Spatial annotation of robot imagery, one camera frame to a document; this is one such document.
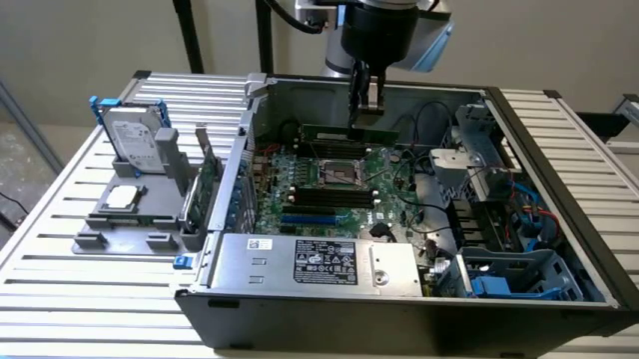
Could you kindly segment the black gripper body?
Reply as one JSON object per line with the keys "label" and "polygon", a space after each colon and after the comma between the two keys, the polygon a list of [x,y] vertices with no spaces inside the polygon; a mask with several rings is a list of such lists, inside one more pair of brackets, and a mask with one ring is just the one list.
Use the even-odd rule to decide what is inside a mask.
{"label": "black gripper body", "polygon": [[418,19],[416,1],[350,1],[343,50],[371,70],[386,70],[407,56]]}

